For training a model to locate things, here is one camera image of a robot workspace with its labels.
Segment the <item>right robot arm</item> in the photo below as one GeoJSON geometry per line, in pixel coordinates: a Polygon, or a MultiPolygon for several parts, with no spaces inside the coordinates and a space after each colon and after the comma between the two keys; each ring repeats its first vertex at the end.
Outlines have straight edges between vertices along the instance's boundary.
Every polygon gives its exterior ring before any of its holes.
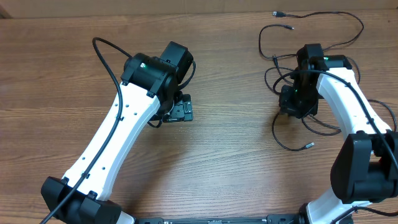
{"type": "Polygon", "coordinates": [[[328,103],[344,143],[330,172],[331,187],[284,223],[352,223],[351,214],[397,196],[397,132],[373,110],[344,55],[325,55],[320,44],[296,53],[294,82],[279,94],[279,112],[302,119],[328,103]]]}

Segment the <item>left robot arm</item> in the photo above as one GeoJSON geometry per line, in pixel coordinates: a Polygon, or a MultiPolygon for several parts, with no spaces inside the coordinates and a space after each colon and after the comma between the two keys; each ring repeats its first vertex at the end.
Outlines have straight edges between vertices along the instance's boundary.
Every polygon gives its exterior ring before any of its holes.
{"type": "Polygon", "coordinates": [[[116,97],[83,154],[62,178],[48,177],[41,194],[52,217],[64,223],[137,223],[110,201],[119,170],[145,125],[193,120],[189,94],[182,89],[196,63],[188,49],[169,42],[160,57],[128,55],[120,79],[110,76],[116,97]]]}

